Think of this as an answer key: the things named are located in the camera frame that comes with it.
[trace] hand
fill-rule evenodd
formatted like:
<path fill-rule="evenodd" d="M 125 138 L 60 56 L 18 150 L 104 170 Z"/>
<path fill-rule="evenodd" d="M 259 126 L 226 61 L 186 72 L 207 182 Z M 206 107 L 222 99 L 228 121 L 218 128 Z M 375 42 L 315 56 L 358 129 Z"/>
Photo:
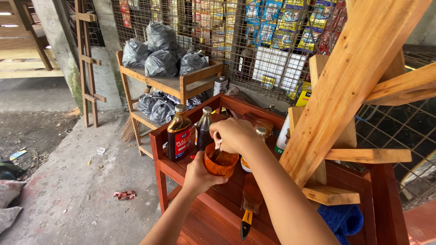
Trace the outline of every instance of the hand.
<path fill-rule="evenodd" d="M 223 184 L 228 181 L 226 176 L 211 175 L 203 164 L 204 151 L 197 152 L 195 159 L 188 164 L 183 189 L 195 196 L 209 190 L 216 184 Z"/>
<path fill-rule="evenodd" d="M 218 131 L 221 138 L 221 149 L 228 153 L 244 155 L 246 150 L 253 149 L 255 145 L 262 144 L 262 138 L 257 136 L 251 122 L 228 118 L 210 125 L 209 132 L 213 138 Z"/>

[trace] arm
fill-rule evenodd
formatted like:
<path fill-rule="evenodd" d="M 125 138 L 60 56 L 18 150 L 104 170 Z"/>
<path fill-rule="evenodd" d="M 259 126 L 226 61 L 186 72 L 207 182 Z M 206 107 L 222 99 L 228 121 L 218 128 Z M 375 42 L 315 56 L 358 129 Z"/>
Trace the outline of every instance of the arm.
<path fill-rule="evenodd" d="M 339 244 L 250 122 L 227 119 L 211 124 L 211 135 L 214 131 L 224 151 L 241 154 L 249 164 L 282 244 Z"/>
<path fill-rule="evenodd" d="M 227 177 L 213 176 L 208 173 L 203 165 L 203 158 L 204 151 L 199 151 L 195 159 L 188 164 L 182 189 L 140 245 L 176 244 L 182 225 L 195 198 L 207 191 L 212 185 L 227 181 Z"/>

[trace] bottle cap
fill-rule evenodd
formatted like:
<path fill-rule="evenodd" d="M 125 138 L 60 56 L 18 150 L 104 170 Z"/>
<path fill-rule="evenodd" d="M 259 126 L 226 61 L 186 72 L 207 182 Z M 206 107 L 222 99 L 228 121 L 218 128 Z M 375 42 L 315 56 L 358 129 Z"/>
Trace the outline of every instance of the bottle cap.
<path fill-rule="evenodd" d="M 264 135 L 266 135 L 266 129 L 263 127 L 258 127 L 256 129 L 256 133 L 257 133 L 257 135 L 263 137 Z"/>
<path fill-rule="evenodd" d="M 176 112 L 184 112 L 185 111 L 185 106 L 182 104 L 178 104 L 174 107 Z"/>
<path fill-rule="evenodd" d="M 212 108 L 210 108 L 209 106 L 205 106 L 203 108 L 203 113 L 206 114 L 206 115 L 211 114 L 212 113 Z"/>

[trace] plastic cup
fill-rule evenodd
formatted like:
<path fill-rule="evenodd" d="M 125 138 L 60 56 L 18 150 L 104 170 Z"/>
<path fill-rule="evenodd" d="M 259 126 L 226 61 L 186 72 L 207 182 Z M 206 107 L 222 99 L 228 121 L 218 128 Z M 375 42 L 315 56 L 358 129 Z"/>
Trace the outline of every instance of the plastic cup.
<path fill-rule="evenodd" d="M 231 154 L 225 151 L 222 151 L 215 162 L 209 159 L 208 155 L 215 151 L 215 143 L 212 143 L 206 146 L 204 153 L 204 166 L 207 171 L 215 176 L 227 176 L 230 179 L 233 175 L 233 170 L 235 169 L 235 165 L 239 160 L 239 154 Z"/>

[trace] wire mesh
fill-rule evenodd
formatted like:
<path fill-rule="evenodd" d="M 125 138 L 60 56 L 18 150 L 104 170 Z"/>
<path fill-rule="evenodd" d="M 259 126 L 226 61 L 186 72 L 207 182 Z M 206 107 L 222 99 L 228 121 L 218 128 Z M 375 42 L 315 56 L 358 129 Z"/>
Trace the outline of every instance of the wire mesh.
<path fill-rule="evenodd" d="M 122 46 L 146 41 L 150 21 L 170 25 L 185 49 L 224 62 L 231 82 L 292 102 L 311 89 L 308 59 L 329 55 L 347 20 L 343 0 L 112 0 Z M 418 68 L 434 56 L 406 53 Z M 403 208 L 436 197 L 436 99 L 402 106 L 364 105 L 356 120 L 358 146 L 412 151 L 411 163 L 395 163 Z M 345 166 L 363 171 L 356 163 Z"/>
<path fill-rule="evenodd" d="M 89 14 L 97 14 L 94 8 L 94 3 L 92 0 L 83 0 L 86 1 L 86 11 L 85 13 Z M 77 30 L 76 30 L 76 19 L 75 19 L 75 4 L 74 0 L 65 0 L 65 4 L 67 5 L 67 11 L 69 13 L 70 19 L 70 28 L 75 37 L 75 41 L 77 44 Z M 97 22 L 89 22 L 89 43 L 91 46 L 96 47 L 105 47 L 105 42 L 103 40 L 102 31 L 100 29 L 100 24 Z"/>
<path fill-rule="evenodd" d="M 162 21 L 185 49 L 225 63 L 235 84 L 292 101 L 310 89 L 308 58 L 330 54 L 347 19 L 344 0 L 112 0 L 122 46 Z"/>

